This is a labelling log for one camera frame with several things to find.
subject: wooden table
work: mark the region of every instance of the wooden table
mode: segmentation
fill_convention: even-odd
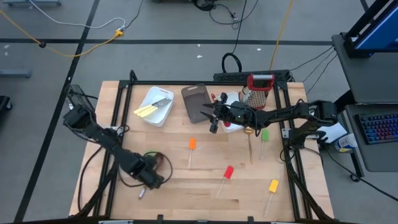
[[[289,96],[292,104],[302,98],[306,100],[302,83],[288,83]],[[251,136],[253,146],[252,165],[249,160],[248,136],[243,131],[231,134],[218,129],[217,134],[209,132],[210,122],[192,124],[189,121],[181,96],[185,86],[159,86],[174,92],[175,103],[169,117],[161,128],[146,124],[132,112],[138,109],[144,99],[149,85],[134,85],[129,107],[127,125],[130,126],[124,137],[123,148],[141,154],[156,150],[166,154],[172,161],[174,173],[169,182],[160,189],[146,192],[142,200],[138,200],[141,187],[128,188],[118,180],[115,189],[111,218],[118,219],[151,219],[163,214],[165,220],[254,220],[294,221],[292,203],[287,182],[285,164],[279,159],[282,141],[279,124],[268,127],[269,142],[265,143],[265,159],[259,160],[261,139]],[[222,91],[240,91],[241,86],[207,86],[209,93],[219,95]],[[109,126],[113,113],[118,82],[103,82],[96,107],[97,120],[102,126]],[[265,110],[274,110],[275,96],[271,91]],[[296,119],[296,126],[304,123]],[[188,140],[197,139],[197,149],[192,154],[192,168],[188,169]],[[305,145],[318,150],[314,140],[307,140]],[[97,145],[88,143],[82,167],[96,151]],[[318,154],[301,150],[303,169],[307,189],[319,206],[333,216],[328,188],[323,173],[322,162]],[[82,188],[82,205],[92,196],[98,186],[104,150],[89,164]],[[219,199],[215,194],[220,186],[224,171],[228,165],[235,171],[231,180],[226,181]],[[159,171],[167,177],[170,170],[165,166]],[[130,184],[137,182],[122,172],[124,179]],[[273,196],[268,215],[263,217],[263,209],[269,197],[268,187],[272,179],[279,180],[277,193]],[[77,187],[73,198],[70,214],[77,210]],[[305,217],[302,196],[297,189],[301,217]],[[103,195],[101,211],[103,213],[108,191]]]

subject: yellow cable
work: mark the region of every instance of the yellow cable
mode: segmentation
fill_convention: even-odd
[[[283,34],[283,32],[284,32],[287,18],[288,18],[289,14],[290,14],[290,10],[292,9],[293,1],[294,1],[294,0],[290,0],[289,8],[288,8],[287,11],[286,11],[286,15],[285,15],[284,21],[282,22],[282,27],[280,27],[278,39],[276,40],[276,44],[275,44],[274,53],[272,54],[272,58],[271,58],[271,64],[269,65],[269,70],[272,70],[272,64],[274,63],[274,58],[275,58],[276,50],[278,49],[279,40],[280,40],[280,38],[282,37],[282,34]]]
[[[18,24],[16,24],[12,19],[10,19],[10,17],[8,17],[7,14],[6,14],[5,12],[3,12],[2,10],[0,10],[0,13],[1,13],[12,25],[14,25],[16,28],[18,28],[21,32],[23,32],[26,36],[28,36],[28,37],[29,37],[30,39],[32,39],[34,42],[36,42],[36,43],[38,43],[38,44],[42,44],[39,40],[37,40],[36,38],[34,38],[33,36],[31,36],[31,35],[30,35],[28,32],[26,32],[22,27],[20,27],[20,26],[19,26]],[[46,47],[46,49],[51,50],[52,52],[54,52],[54,53],[56,53],[56,54],[58,54],[58,55],[64,56],[64,57],[80,57],[80,56],[82,56],[82,55],[85,55],[85,54],[88,54],[88,53],[92,52],[95,48],[97,48],[97,47],[99,47],[99,46],[102,46],[102,45],[105,45],[105,44],[110,43],[112,40],[114,40],[114,39],[116,39],[116,38],[118,38],[118,37],[120,37],[120,36],[122,36],[122,35],[123,35],[123,32],[122,32],[122,31],[116,30],[115,35],[114,35],[112,38],[110,38],[109,40],[103,42],[102,44],[95,45],[94,47],[92,47],[91,49],[87,50],[86,52],[83,52],[83,53],[78,54],[78,55],[67,55],[67,54],[61,53],[61,52],[59,52],[58,50],[55,50],[55,49],[53,49],[53,48],[51,48],[51,47]]]

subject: white container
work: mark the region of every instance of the white container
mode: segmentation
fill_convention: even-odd
[[[235,91],[231,93],[227,93],[228,99],[226,100],[227,105],[231,105],[235,101],[239,101],[239,94]],[[221,100],[221,95],[216,97],[217,100]],[[231,124],[229,127],[226,127],[224,125],[224,122],[221,122],[221,126],[224,129],[225,133],[231,133],[233,131],[237,131],[240,129],[243,129],[243,126],[237,125],[237,124]]]
[[[174,93],[168,90],[164,90],[162,88],[153,86],[152,88],[149,89],[147,95],[144,98],[144,101],[142,101],[140,108],[156,103],[159,100],[162,100],[164,98],[168,98],[172,100],[170,103],[167,105],[160,107],[157,109],[155,112],[152,114],[146,116],[144,118],[144,121],[147,122],[148,124],[161,127],[163,126],[167,116],[170,113],[170,110],[172,109],[172,106],[174,104]]]
[[[335,142],[335,148],[339,152],[351,152],[356,147],[358,147],[358,145],[354,133],[347,134]]]

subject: keyboard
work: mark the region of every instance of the keyboard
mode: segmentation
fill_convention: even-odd
[[[398,113],[357,115],[366,144],[398,141]]]

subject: small bottle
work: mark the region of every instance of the small bottle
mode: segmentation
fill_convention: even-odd
[[[358,145],[354,133],[347,134],[335,142],[335,148],[339,152],[352,152],[356,147],[358,147]]]

